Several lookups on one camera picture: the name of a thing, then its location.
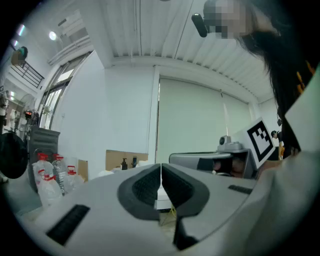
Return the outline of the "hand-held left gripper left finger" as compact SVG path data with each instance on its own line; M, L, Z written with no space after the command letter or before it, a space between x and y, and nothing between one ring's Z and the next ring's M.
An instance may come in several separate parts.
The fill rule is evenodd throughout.
M170 256L175 247L155 209L159 164L95 178L18 222L51 256Z

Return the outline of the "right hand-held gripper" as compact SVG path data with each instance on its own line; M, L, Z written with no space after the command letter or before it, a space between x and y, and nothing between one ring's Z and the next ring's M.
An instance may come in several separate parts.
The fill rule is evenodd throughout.
M260 167L275 151L272 137L262 118L257 119L248 127L236 132L232 136L222 136L217 151L208 156L200 153L172 153L169 163L193 170L213 173L215 161L225 164L225 171L232 168L234 159L244 161L242 179L256 179ZM229 173L219 172L217 175L231 176Z

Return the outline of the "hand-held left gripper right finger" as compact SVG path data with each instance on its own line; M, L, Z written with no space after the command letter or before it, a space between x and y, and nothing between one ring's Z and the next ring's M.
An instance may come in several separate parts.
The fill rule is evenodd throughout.
M245 202L256 181L163 163L162 187L176 212L173 244L178 250L204 240Z

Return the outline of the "person's right hand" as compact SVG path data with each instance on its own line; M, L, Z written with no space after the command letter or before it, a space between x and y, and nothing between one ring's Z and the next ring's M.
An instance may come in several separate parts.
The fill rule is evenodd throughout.
M222 161L215 161L213 164L213 174L217 173L229 173L235 178L242 178L245 170L245 162L240 159L232 160L232 168L225 170L225 164Z

